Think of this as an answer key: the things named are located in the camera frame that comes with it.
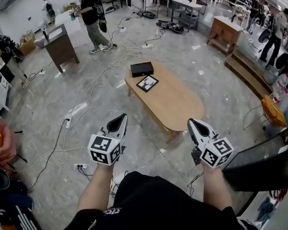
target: wooden cabinet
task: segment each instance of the wooden cabinet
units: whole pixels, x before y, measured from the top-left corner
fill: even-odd
[[[228,55],[239,39],[243,28],[224,16],[215,16],[207,44],[215,45],[220,51]]]

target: black shoe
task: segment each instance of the black shoe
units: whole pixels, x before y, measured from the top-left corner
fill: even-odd
[[[266,59],[262,59],[261,57],[259,57],[260,60],[262,60],[263,62],[267,62]]]

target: gray pants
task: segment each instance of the gray pants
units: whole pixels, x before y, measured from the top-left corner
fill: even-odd
[[[8,68],[10,69],[10,71],[16,78],[20,79],[22,82],[26,81],[26,78],[23,72],[20,70],[19,66],[17,65],[13,57],[10,59],[10,61],[6,65],[8,66]]]
[[[95,49],[98,49],[99,45],[106,46],[109,44],[109,40],[107,40],[99,31],[98,28],[98,21],[91,25],[86,25],[87,27],[87,33],[90,37],[92,43],[94,44]]]
[[[248,23],[248,26],[246,27],[246,30],[247,30],[249,33],[252,32],[252,30],[253,30],[253,25],[254,25],[256,19],[257,19],[256,17],[255,17],[255,18],[253,18],[253,17],[250,17],[250,18],[249,18],[249,23]]]

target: black box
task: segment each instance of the black box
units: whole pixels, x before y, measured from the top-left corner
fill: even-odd
[[[152,75],[153,73],[154,68],[151,62],[131,65],[131,74],[133,78]]]

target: white wall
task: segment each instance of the white wall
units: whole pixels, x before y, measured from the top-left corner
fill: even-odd
[[[79,0],[49,0],[54,9],[62,10],[63,5]],[[38,30],[43,22],[43,0],[17,0],[7,10],[0,12],[0,28],[2,33],[9,35],[15,42],[29,30]]]

